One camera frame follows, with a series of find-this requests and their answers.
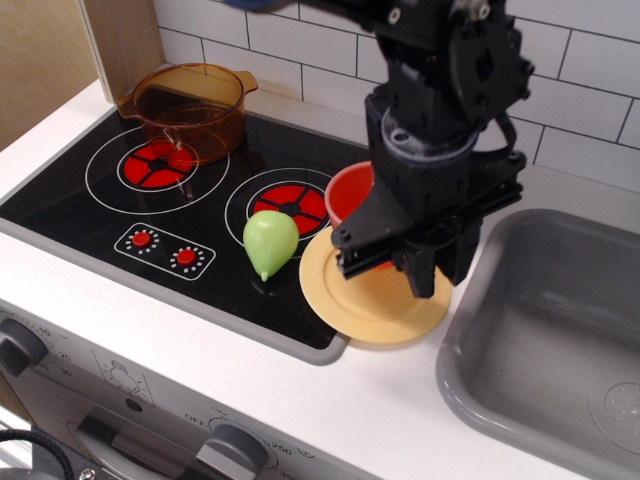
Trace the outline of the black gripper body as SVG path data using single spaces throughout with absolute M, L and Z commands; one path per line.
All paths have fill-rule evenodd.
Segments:
M 396 94 L 367 96 L 374 184 L 331 237 L 345 278 L 394 266 L 392 254 L 405 246 L 432 250 L 436 272 L 437 250 L 455 217 L 484 221 L 521 199 L 526 157 L 514 148 L 517 133 L 507 115 L 514 102 L 479 95 L 480 115 L 467 119 L 441 94 L 425 104 Z

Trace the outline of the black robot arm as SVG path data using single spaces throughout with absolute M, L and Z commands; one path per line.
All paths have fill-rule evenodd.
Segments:
M 502 1 L 320 1 L 372 33 L 388 79 L 365 100 L 374 174 L 332 234 L 353 278 L 384 263 L 428 298 L 467 275 L 486 216 L 517 202 L 526 164 L 508 109 L 533 64 Z

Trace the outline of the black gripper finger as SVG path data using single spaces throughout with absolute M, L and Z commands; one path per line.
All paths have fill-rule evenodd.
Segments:
M 437 266 L 452 285 L 467 276 L 479 245 L 481 216 L 455 217 L 445 228 L 445 241 L 437 250 Z
M 392 263 L 402 272 L 416 298 L 431 298 L 435 292 L 435 254 L 430 249 L 405 246 L 392 254 Z

